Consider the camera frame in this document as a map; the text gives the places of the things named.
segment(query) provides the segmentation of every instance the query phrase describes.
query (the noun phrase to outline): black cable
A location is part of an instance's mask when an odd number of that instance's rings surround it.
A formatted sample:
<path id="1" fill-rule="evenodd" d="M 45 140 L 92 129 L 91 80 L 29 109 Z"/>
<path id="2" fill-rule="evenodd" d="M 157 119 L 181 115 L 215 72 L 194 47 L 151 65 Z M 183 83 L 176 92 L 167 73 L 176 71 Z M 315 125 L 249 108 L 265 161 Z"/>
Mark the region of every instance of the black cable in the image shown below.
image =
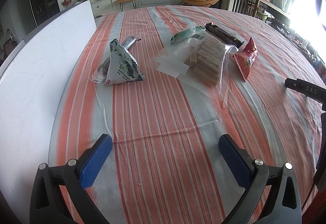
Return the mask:
<path id="1" fill-rule="evenodd" d="M 303 203 L 303 205 L 302 205 L 302 207 L 301 207 L 301 211 L 304 209 L 305 204 L 307 204 L 307 201 L 308 201 L 308 199 L 309 199 L 309 197 L 310 197 L 310 195 L 311 195 L 312 190 L 314 189 L 314 186 L 315 186 L 315 183 L 312 183 L 312 186 L 311 186 L 311 188 L 310 188 L 309 194 L 308 194 L 306 200 L 304 201 L 304 203 Z"/>

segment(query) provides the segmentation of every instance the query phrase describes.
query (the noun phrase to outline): tv stand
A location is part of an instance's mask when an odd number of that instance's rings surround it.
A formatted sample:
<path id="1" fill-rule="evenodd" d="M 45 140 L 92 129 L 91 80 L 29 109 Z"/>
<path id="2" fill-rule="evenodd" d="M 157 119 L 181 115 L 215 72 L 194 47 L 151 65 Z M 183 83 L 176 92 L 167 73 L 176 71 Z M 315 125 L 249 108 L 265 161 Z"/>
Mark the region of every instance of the tv stand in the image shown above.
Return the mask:
<path id="1" fill-rule="evenodd" d="M 94 16 L 107 15 L 110 13 L 120 12 L 120 4 L 115 3 L 121 0 L 98 0 L 91 3 Z M 133 8 L 142 8 L 159 5 L 170 5 L 170 0 L 136 0 L 136 6 L 133 6 L 131 1 L 124 2 L 123 10 L 129 10 Z"/>

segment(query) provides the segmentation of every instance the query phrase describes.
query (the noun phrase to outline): white label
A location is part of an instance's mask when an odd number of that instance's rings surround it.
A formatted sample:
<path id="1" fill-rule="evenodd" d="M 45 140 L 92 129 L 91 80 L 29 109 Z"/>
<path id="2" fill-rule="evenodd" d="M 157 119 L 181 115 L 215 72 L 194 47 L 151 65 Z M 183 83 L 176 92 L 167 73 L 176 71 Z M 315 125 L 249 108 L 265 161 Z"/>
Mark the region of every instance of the white label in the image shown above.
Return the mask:
<path id="1" fill-rule="evenodd" d="M 158 57 L 156 61 L 161 63 L 157 68 L 158 71 L 175 78 L 179 74 L 185 75 L 187 73 L 187 70 L 189 69 L 188 65 L 174 60 L 170 57 Z"/>

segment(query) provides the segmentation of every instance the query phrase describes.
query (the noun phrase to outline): blue gripper pad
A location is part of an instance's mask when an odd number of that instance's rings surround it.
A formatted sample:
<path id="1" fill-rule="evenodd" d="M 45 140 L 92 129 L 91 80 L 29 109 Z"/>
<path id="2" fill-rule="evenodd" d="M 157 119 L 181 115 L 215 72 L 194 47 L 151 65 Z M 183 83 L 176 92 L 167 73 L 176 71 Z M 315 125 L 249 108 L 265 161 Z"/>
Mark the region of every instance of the blue gripper pad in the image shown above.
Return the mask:
<path id="1" fill-rule="evenodd" d="M 235 180 L 240 187 L 245 189 L 251 186 L 251 170 L 244 162 L 238 151 L 223 135 L 218 141 L 218 148 L 230 168 Z"/>
<path id="2" fill-rule="evenodd" d="M 107 135 L 97 146 L 80 171 L 79 182 L 85 190 L 93 185 L 98 173 L 112 150 L 112 138 Z"/>

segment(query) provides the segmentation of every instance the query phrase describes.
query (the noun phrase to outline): black candy bar wrapper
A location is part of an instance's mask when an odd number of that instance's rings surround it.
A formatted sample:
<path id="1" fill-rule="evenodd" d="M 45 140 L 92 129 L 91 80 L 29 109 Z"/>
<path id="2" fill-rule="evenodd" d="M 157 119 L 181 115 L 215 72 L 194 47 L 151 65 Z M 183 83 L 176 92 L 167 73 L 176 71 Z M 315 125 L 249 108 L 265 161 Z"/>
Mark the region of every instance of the black candy bar wrapper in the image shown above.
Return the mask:
<path id="1" fill-rule="evenodd" d="M 205 28 L 225 43 L 235 45 L 237 48 L 240 48 L 244 43 L 244 41 L 241 42 L 238 38 L 213 23 L 205 23 Z"/>

